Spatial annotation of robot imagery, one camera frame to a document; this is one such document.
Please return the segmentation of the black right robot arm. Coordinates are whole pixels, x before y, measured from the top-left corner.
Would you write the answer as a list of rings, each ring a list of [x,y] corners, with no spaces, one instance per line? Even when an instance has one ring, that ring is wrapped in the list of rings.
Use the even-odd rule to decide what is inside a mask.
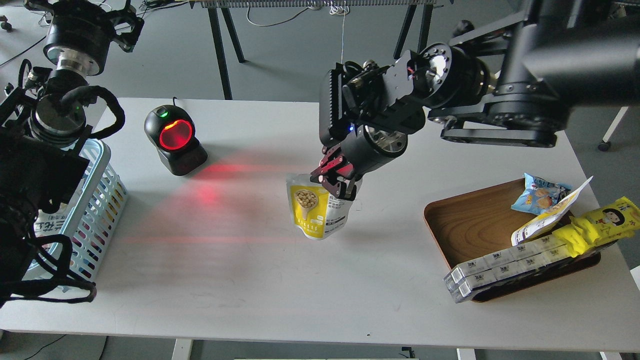
[[[394,64],[339,63],[326,75],[310,180],[354,200],[363,175],[400,157],[426,121],[445,141],[551,148],[573,107],[639,104],[639,43],[637,0],[526,0]]]

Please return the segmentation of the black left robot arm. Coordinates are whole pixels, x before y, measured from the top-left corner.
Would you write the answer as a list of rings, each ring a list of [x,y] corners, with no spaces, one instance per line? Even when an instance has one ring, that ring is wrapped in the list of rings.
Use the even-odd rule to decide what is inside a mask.
[[[130,1],[110,11],[90,0],[23,6],[51,15],[43,54],[54,67],[30,69],[33,80],[19,75],[1,103],[1,303],[55,303],[47,294],[59,286],[87,291],[66,303],[91,302],[96,285],[71,270],[70,237],[37,237],[34,225],[39,212],[54,214],[70,203],[89,166],[80,155],[85,142],[124,127],[116,96],[86,79],[105,70],[111,43],[132,52],[145,22]]]

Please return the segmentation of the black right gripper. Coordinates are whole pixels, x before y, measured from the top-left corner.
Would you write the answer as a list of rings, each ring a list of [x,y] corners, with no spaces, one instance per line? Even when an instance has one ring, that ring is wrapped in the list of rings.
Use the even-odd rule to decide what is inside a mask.
[[[323,157],[310,181],[354,201],[359,183],[343,177],[361,177],[404,154],[427,113],[450,100],[445,81],[452,61],[452,48],[436,43],[407,50],[391,65],[348,63],[329,71],[319,119]]]

